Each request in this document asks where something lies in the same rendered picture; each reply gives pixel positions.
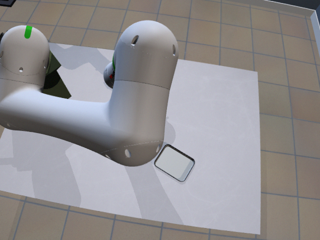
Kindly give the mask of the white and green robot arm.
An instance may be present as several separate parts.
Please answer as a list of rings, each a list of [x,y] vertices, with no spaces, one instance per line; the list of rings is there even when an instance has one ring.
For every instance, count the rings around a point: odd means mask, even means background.
[[[1,126],[62,139],[127,167],[157,156],[179,58],[177,40],[165,25],[143,20],[122,33],[103,72],[112,88],[108,102],[44,94],[49,55],[47,38],[34,27],[0,34]]]

